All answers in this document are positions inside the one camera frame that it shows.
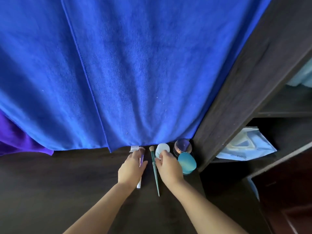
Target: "person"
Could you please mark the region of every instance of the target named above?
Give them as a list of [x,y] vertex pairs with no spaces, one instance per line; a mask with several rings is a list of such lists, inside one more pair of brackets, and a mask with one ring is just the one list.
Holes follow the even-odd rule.
[[[147,161],[139,166],[145,149],[131,153],[118,171],[114,185],[88,212],[78,219],[64,234],[107,233],[126,198],[136,188]],[[247,234],[236,222],[210,203],[183,178],[182,167],[166,150],[155,160],[163,183],[180,201],[198,234]]]

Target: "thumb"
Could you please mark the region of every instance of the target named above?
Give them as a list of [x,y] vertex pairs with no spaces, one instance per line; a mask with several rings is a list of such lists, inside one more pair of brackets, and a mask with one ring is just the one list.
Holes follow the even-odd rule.
[[156,163],[157,169],[159,170],[161,168],[161,166],[162,166],[161,161],[159,160],[159,158],[157,158],[157,157],[155,158],[155,163]]
[[144,162],[142,163],[142,165],[140,166],[140,170],[142,171],[142,174],[143,174],[143,172],[144,172],[144,170],[145,170],[145,168],[146,168],[147,163],[148,163],[148,161],[144,161]]

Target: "white round container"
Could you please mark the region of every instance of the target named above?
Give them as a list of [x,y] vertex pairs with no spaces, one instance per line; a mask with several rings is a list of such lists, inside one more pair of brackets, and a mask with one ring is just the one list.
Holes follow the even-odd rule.
[[159,155],[160,155],[160,153],[161,153],[163,150],[167,150],[167,152],[169,153],[169,152],[170,152],[170,147],[169,147],[169,145],[167,145],[166,143],[160,143],[160,144],[157,146],[157,149],[156,149],[156,151],[155,151],[155,157],[159,158]]

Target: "green makeup brush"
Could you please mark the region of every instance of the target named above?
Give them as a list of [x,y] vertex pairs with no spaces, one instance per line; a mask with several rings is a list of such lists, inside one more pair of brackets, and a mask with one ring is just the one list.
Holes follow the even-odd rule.
[[154,169],[154,175],[155,175],[155,180],[156,180],[156,185],[157,185],[158,196],[160,196],[159,187],[158,187],[157,169],[156,169],[156,164],[155,164],[154,146],[150,147],[150,151],[151,151],[151,156],[152,156],[153,169]]

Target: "wooden frame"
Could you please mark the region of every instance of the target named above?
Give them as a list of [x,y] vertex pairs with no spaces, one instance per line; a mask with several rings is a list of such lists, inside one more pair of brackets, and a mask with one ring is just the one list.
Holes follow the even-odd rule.
[[272,0],[193,137],[199,171],[312,56],[312,0]]

